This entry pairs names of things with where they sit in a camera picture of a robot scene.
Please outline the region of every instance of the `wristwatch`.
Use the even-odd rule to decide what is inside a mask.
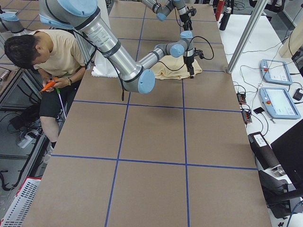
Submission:
[[[68,85],[70,86],[71,84],[72,84],[72,80],[71,80],[71,78],[66,78],[67,80],[68,80]]]

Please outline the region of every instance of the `man's hand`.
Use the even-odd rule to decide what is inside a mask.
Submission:
[[[69,86],[69,82],[67,78],[58,78],[55,80],[56,84],[53,87],[63,88]]]
[[[43,80],[42,80],[42,86],[45,87],[49,81],[51,81],[51,79],[49,79],[49,78],[43,78]],[[46,90],[46,92],[52,92],[52,91],[53,91],[53,87],[50,87],[49,89]]]

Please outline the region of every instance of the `white storage crate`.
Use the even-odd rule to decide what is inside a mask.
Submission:
[[[41,179],[28,177],[21,185],[0,227],[21,227],[32,205]]]

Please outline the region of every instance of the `black monitor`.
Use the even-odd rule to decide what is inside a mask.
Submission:
[[[276,218],[290,215],[303,198],[303,120],[276,139],[271,148],[292,184],[277,180],[260,171],[265,199]],[[295,213],[302,213],[303,207],[297,207]]]
[[[274,141],[271,148],[295,188],[303,189],[303,120]]]

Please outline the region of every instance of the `orange screwdriver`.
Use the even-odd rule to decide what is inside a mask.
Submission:
[[[51,81],[49,81],[44,88],[40,92],[46,91],[47,89],[51,88],[56,84],[55,80],[58,79],[57,77],[54,77]]]

